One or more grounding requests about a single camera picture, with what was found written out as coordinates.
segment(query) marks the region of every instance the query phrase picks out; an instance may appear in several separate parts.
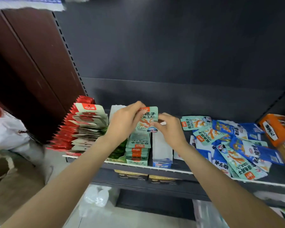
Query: forearm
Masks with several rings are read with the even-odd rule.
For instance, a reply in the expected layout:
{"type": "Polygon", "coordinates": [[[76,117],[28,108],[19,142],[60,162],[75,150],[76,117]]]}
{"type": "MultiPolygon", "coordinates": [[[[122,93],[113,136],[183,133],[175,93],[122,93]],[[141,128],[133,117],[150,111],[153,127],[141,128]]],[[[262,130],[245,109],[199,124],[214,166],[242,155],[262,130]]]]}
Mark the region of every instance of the forearm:
{"type": "Polygon", "coordinates": [[[117,146],[100,137],[1,227],[62,227],[93,176],[117,146]]]}
{"type": "Polygon", "coordinates": [[[186,144],[176,151],[185,160],[230,228],[285,227],[284,219],[221,172],[196,149],[186,144]]]}

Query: left hand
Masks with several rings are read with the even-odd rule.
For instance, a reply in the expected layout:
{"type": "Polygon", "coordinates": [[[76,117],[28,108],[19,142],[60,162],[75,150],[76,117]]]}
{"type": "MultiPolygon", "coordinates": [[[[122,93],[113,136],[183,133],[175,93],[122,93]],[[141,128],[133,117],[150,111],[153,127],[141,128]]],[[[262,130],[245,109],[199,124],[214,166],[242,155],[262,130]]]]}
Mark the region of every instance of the left hand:
{"type": "Polygon", "coordinates": [[[115,145],[120,145],[133,132],[141,116],[147,112],[147,110],[139,110],[143,107],[146,107],[145,104],[137,101],[116,111],[104,137],[115,145]]]}

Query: left arm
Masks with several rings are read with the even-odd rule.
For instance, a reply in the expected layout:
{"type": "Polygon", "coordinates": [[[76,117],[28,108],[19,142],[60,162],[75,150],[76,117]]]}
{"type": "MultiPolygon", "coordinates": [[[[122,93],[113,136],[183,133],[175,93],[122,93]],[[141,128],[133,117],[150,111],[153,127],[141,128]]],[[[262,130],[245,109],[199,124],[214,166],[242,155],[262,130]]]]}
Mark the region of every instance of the left arm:
{"type": "Polygon", "coordinates": [[[15,212],[1,228],[62,227],[106,158],[146,113],[140,101],[118,110],[106,134],[15,212]]]}

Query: stack of green packets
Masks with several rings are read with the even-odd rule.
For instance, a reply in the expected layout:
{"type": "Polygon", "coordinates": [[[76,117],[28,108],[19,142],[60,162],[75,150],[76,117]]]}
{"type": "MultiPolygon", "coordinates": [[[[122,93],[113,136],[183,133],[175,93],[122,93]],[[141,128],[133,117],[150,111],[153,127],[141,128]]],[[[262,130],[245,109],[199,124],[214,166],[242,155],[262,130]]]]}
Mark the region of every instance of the stack of green packets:
{"type": "Polygon", "coordinates": [[[126,162],[135,165],[148,165],[149,149],[151,148],[151,133],[157,129],[151,126],[151,122],[158,121],[158,108],[156,106],[145,107],[147,112],[137,123],[135,131],[130,135],[126,148],[126,162]]]}

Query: stack of red packets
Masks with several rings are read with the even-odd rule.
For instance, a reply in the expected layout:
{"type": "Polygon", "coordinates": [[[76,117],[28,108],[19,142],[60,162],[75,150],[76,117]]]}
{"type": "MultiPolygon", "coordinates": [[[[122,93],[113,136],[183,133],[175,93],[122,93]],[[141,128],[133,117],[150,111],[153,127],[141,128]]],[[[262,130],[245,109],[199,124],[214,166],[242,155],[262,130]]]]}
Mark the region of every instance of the stack of red packets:
{"type": "Polygon", "coordinates": [[[68,151],[68,155],[80,156],[96,139],[106,132],[108,115],[95,100],[79,96],[66,115],[59,131],[54,134],[49,149],[68,151]]]}

